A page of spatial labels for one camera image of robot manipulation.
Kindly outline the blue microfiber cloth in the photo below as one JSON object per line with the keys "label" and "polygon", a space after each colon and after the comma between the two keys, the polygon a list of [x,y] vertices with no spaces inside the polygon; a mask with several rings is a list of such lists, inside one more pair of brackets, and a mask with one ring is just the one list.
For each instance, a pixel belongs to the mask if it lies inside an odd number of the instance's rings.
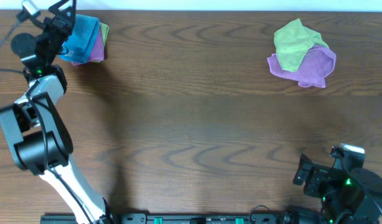
{"label": "blue microfiber cloth", "polygon": [[99,29],[100,20],[97,17],[77,14],[72,34],[63,43],[63,55],[59,57],[69,62],[85,63],[91,54]]}

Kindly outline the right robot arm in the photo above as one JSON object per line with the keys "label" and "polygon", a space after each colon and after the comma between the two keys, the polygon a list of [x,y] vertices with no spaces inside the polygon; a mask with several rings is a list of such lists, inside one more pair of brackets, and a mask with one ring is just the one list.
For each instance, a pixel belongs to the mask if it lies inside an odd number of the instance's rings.
{"label": "right robot arm", "polygon": [[321,209],[295,208],[288,223],[378,223],[382,217],[382,178],[363,167],[365,150],[339,144],[331,150],[332,167],[300,156],[293,184],[303,185],[306,196],[320,199]]}

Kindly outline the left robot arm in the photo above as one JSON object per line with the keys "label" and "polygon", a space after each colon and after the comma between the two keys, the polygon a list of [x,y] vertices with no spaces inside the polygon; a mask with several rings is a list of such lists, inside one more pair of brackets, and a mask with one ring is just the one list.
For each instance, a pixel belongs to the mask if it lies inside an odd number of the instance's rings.
{"label": "left robot arm", "polygon": [[59,1],[49,7],[53,17],[39,21],[36,5],[22,2],[18,23],[30,20],[42,33],[20,33],[11,40],[29,87],[13,104],[0,108],[0,126],[15,165],[50,184],[71,208],[76,223],[117,223],[106,200],[78,168],[72,139],[55,107],[67,91],[67,81],[53,61],[66,53],[63,43],[73,32],[76,5]]}

